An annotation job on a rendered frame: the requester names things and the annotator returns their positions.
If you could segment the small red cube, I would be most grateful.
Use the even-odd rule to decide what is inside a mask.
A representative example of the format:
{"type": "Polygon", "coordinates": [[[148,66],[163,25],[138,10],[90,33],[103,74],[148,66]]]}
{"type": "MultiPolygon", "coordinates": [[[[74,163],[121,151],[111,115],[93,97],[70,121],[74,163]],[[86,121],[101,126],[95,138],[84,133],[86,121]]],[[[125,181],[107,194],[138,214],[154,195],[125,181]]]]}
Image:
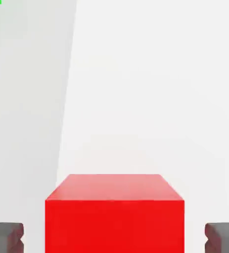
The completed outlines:
{"type": "Polygon", "coordinates": [[[71,174],[45,201],[45,253],[184,253],[184,200],[158,174],[71,174]]]}

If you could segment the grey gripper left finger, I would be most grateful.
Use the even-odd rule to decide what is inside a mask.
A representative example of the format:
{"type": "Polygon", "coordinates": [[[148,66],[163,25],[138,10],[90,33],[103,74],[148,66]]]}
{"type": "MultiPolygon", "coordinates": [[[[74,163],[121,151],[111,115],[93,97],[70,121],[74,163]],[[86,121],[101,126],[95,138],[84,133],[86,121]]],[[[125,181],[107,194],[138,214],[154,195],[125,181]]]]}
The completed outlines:
{"type": "Polygon", "coordinates": [[[23,235],[22,223],[0,222],[0,253],[24,253],[23,235]]]}

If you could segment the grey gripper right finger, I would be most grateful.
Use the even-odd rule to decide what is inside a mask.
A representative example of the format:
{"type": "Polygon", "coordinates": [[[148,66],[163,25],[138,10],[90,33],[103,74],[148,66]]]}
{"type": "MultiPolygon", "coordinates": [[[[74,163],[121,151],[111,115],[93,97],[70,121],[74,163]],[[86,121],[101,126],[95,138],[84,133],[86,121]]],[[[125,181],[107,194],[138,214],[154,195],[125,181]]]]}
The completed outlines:
{"type": "Polygon", "coordinates": [[[205,225],[205,253],[229,253],[229,223],[207,223],[205,225]]]}

